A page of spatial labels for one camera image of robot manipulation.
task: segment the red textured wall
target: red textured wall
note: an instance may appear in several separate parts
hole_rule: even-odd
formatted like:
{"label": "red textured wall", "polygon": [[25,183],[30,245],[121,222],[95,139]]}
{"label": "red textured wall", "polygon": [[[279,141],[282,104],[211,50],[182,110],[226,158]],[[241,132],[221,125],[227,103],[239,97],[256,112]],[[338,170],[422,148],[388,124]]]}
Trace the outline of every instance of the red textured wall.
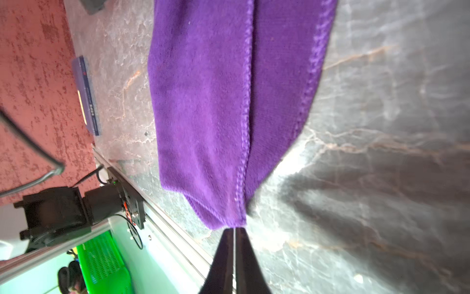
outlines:
{"label": "red textured wall", "polygon": [[[83,123],[71,60],[75,57],[62,0],[0,1],[0,105],[65,172],[21,195],[74,184],[95,169]],[[42,176],[52,167],[0,123],[0,191]],[[95,178],[82,192],[98,186]]]}

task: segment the book spine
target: book spine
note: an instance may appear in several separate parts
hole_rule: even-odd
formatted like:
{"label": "book spine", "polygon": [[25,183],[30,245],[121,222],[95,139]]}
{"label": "book spine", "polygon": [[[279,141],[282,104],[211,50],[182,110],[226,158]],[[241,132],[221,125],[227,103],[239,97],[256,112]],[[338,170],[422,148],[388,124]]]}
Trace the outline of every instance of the book spine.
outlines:
{"label": "book spine", "polygon": [[86,98],[88,100],[88,107],[90,109],[91,120],[93,123],[93,130],[94,130],[95,136],[98,136],[100,133],[98,132],[98,124],[96,123],[96,117],[94,115],[93,100],[91,98],[90,84],[88,83],[88,76],[86,74],[85,60],[83,59],[82,56],[80,56],[79,59],[80,59],[80,68],[82,69],[82,74],[83,74],[83,82],[85,84]]}

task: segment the white surface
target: white surface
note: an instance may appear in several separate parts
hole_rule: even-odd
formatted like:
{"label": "white surface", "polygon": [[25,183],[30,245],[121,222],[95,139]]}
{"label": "white surface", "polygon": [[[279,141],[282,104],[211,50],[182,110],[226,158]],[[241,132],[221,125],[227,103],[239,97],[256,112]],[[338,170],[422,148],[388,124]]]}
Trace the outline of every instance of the white surface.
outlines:
{"label": "white surface", "polygon": [[200,276],[191,270],[191,264],[174,251],[168,241],[156,228],[145,222],[139,230],[144,245],[139,250],[130,239],[123,219],[110,218],[111,232],[131,275],[134,291],[138,294],[198,293],[201,287]]}
{"label": "white surface", "polygon": [[24,208],[13,204],[0,206],[0,260],[8,260],[24,254],[29,240],[21,240],[20,232],[28,229]]}
{"label": "white surface", "polygon": [[7,281],[20,276],[21,274],[37,267],[39,264],[47,262],[70,248],[87,242],[94,237],[101,235],[102,233],[110,229],[110,224],[105,221],[91,227],[91,233],[85,234],[76,239],[69,240],[61,243],[54,247],[44,247],[38,250],[34,250],[30,253],[21,255],[14,259],[12,262],[8,262],[6,265],[0,267],[0,283],[6,283]]}
{"label": "white surface", "polygon": [[44,263],[38,264],[23,274],[0,285],[1,294],[50,294],[57,292],[57,273],[61,267],[68,266],[73,260],[71,255],[62,253]]}

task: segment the purple towel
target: purple towel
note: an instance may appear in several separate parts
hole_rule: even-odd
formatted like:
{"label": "purple towel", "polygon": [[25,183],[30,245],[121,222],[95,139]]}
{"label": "purple towel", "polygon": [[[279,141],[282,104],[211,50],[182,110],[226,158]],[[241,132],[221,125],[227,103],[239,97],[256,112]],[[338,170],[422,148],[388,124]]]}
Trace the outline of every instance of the purple towel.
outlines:
{"label": "purple towel", "polygon": [[300,133],[336,0],[155,1],[149,53],[160,180],[210,229],[245,204]]}

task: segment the metal frame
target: metal frame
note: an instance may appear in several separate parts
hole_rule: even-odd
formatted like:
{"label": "metal frame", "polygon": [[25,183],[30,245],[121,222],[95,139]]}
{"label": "metal frame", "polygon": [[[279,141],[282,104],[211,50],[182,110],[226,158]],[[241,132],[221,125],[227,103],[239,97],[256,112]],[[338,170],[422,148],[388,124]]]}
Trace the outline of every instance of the metal frame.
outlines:
{"label": "metal frame", "polygon": [[31,253],[21,255],[14,261],[7,263],[5,266],[0,268],[0,284],[6,283],[7,281],[21,275],[22,273],[36,267],[38,264],[59,256],[70,248],[85,243],[88,240],[93,239],[94,237],[99,236],[110,229],[111,226],[108,220],[104,220],[103,222],[92,226],[91,232],[86,235],[53,247],[45,247],[35,250]]}
{"label": "metal frame", "polygon": [[[96,149],[93,149],[96,161],[106,168],[112,166]],[[136,189],[144,199],[144,211],[146,222],[144,227],[148,227],[162,243],[168,245],[174,258],[188,271],[195,273],[202,285],[211,267],[212,256],[202,249],[191,236],[180,228],[151,198],[137,187],[132,180],[122,174],[114,167],[134,189]]]}

